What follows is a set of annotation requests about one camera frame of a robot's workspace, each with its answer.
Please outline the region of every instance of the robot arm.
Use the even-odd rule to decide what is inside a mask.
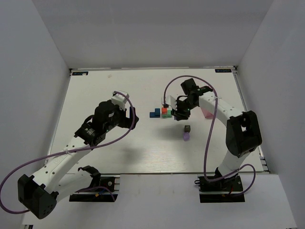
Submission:
[[[170,98],[172,115],[176,120],[186,120],[190,117],[190,110],[195,107],[201,107],[214,114],[215,95],[208,86],[199,87],[193,79],[184,81],[181,84],[185,99],[177,100]],[[216,169],[215,178],[222,177],[230,172],[239,169],[246,157],[253,152],[256,147],[262,143],[262,137],[257,121],[256,114],[253,111],[240,111],[221,98],[218,98],[216,118],[226,126],[226,145],[228,151],[220,166]],[[235,174],[230,175],[224,180],[232,180]]]
[[[74,175],[66,174],[92,149],[89,148],[80,153],[68,152],[73,152],[77,148],[97,146],[105,139],[106,133],[116,126],[130,128],[132,112],[130,109],[130,118],[127,118],[126,102],[126,99],[119,94],[114,94],[111,100],[101,102],[95,109],[94,115],[85,119],[72,140],[64,148],[67,154],[54,157],[30,177],[23,175],[19,178],[19,201],[37,218],[43,219],[48,216],[58,201],[73,192],[81,188],[99,186],[101,174],[91,166],[79,168]],[[133,129],[138,120],[139,118],[135,116]]]

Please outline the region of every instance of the orange block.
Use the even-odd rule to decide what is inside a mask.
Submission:
[[[166,115],[167,114],[167,108],[162,107],[161,112],[162,112],[163,115]]]

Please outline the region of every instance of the green block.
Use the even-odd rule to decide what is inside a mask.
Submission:
[[[168,110],[168,111],[167,111],[167,114],[162,114],[161,116],[162,116],[162,118],[171,118],[171,117],[172,117],[172,114],[171,114],[171,111]]]

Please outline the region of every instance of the sticker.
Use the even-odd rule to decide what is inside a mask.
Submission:
[[[72,72],[72,75],[88,75],[89,72]]]
[[[231,73],[231,69],[215,69],[216,73]]]

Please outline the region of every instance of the wire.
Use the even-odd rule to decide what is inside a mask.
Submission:
[[[230,192],[229,192],[228,194],[223,195],[223,197],[227,197],[227,196],[229,196],[229,195],[230,195],[232,192],[233,192],[233,186],[231,186],[231,188],[230,188]]]
[[[101,186],[101,180],[100,180],[100,182],[99,182],[99,186]],[[94,187],[93,187],[94,188]],[[97,190],[98,189],[98,187],[95,189],[95,190]],[[93,191],[95,191],[95,190],[93,190]]]
[[[80,190],[78,190],[78,191],[76,191],[76,192],[77,192],[77,193],[79,193],[79,192],[87,192],[87,191],[92,191],[93,189],[97,189],[97,188],[103,188],[104,190],[106,190],[107,192],[109,192],[110,196],[112,197],[113,201],[115,202],[115,198],[114,198],[114,195],[112,194],[112,192],[111,192],[108,188],[106,188],[106,187],[104,187],[104,186],[83,188],[83,189],[80,189]]]
[[[93,117],[94,117],[94,115],[90,115],[88,118],[85,119],[84,123],[89,122]]]
[[[37,162],[37,161],[44,160],[44,159],[49,158],[49,157],[64,155],[64,154],[66,154],[67,152],[69,152],[69,153],[76,153],[76,152],[80,152],[80,151],[84,151],[84,150],[88,150],[88,149],[96,149],[96,148],[101,148],[101,147],[104,147],[104,146],[109,146],[109,145],[111,145],[111,144],[113,144],[113,143],[115,143],[115,142],[121,140],[122,138],[124,138],[126,135],[129,134],[129,132],[133,129],[134,122],[135,122],[135,111],[134,111],[134,107],[133,107],[131,101],[129,100],[129,98],[128,98],[127,96],[125,96],[123,93],[120,93],[120,92],[117,92],[117,91],[115,91],[114,93],[115,93],[115,94],[120,94],[120,95],[122,95],[122,96],[128,101],[128,103],[129,103],[129,105],[130,105],[130,108],[131,108],[131,110],[132,110],[132,124],[131,124],[130,128],[127,130],[127,132],[126,132],[125,134],[123,134],[121,137],[119,137],[119,138],[117,138],[117,139],[115,139],[115,140],[113,140],[113,141],[111,141],[111,142],[108,142],[108,143],[99,145],[99,146],[78,148],[78,149],[73,149],[73,150],[68,150],[68,151],[61,151],[61,152],[58,152],[58,153],[55,153],[55,154],[50,154],[50,155],[42,156],[42,157],[36,158],[36,159],[34,159],[34,160],[31,160],[31,161],[29,161],[29,162],[26,162],[26,163],[24,163],[24,164],[18,166],[17,168],[13,169],[11,172],[9,172],[9,173],[6,175],[6,177],[3,179],[3,181],[2,181],[1,184],[0,184],[0,207],[1,207],[4,211],[6,211],[6,212],[8,212],[8,213],[10,213],[10,214],[23,214],[23,213],[29,212],[29,210],[24,210],[24,211],[13,211],[13,210],[10,210],[10,209],[6,208],[6,207],[3,205],[2,200],[1,200],[1,192],[2,192],[2,188],[3,188],[4,184],[5,184],[5,182],[8,180],[8,178],[9,178],[12,174],[14,174],[14,173],[15,173],[16,171],[18,171],[19,169],[21,169],[21,168],[23,168],[23,167],[25,167],[25,166],[27,166],[27,165],[29,165],[29,164],[35,163],[35,162]]]
[[[193,75],[181,75],[181,76],[178,76],[178,77],[172,79],[172,80],[167,84],[167,86],[165,87],[164,95],[163,95],[164,105],[166,104],[166,103],[165,103],[165,98],[166,98],[166,91],[167,91],[167,88],[168,88],[168,87],[170,86],[170,84],[171,84],[172,82],[174,82],[175,80],[180,79],[180,78],[184,78],[184,77],[194,78],[194,79],[203,81],[203,82],[206,83],[209,87],[212,88],[212,90],[213,90],[213,92],[214,92],[214,95],[215,95],[215,109],[214,109],[213,119],[212,119],[210,131],[209,131],[209,135],[208,135],[208,139],[207,139],[207,141],[206,141],[206,146],[205,146],[205,151],[204,151],[204,160],[203,160],[203,176],[204,176],[204,179],[205,179],[206,181],[209,181],[209,182],[219,181],[219,180],[221,180],[221,179],[224,179],[224,178],[226,178],[226,177],[229,177],[229,176],[233,175],[234,173],[237,173],[239,170],[241,170],[242,168],[244,168],[244,167],[246,167],[246,166],[251,166],[252,169],[253,169],[253,171],[254,171],[253,181],[252,181],[251,185],[249,186],[249,187],[251,187],[251,186],[253,185],[254,181],[255,181],[255,173],[256,173],[256,171],[255,171],[255,168],[253,167],[253,165],[250,165],[250,164],[245,164],[245,165],[241,166],[239,169],[236,169],[236,170],[234,170],[233,172],[230,172],[230,173],[228,173],[227,175],[224,175],[224,176],[222,176],[222,177],[218,177],[218,178],[215,178],[215,179],[209,179],[209,178],[207,177],[207,174],[206,174],[206,162],[207,162],[207,158],[208,158],[208,150],[209,150],[209,145],[210,145],[210,141],[211,141],[211,137],[212,137],[212,131],[213,131],[213,127],[214,127],[214,123],[215,123],[215,119],[216,119],[216,114],[217,114],[218,95],[217,95],[217,92],[216,92],[215,88],[214,88],[209,82],[207,82],[206,80],[201,79],[201,78],[199,78],[199,77],[197,77],[197,76],[193,76]]]
[[[103,189],[103,190],[100,191],[99,193],[95,194],[95,196],[98,197],[98,196],[101,195],[104,191],[105,191],[105,189]]]

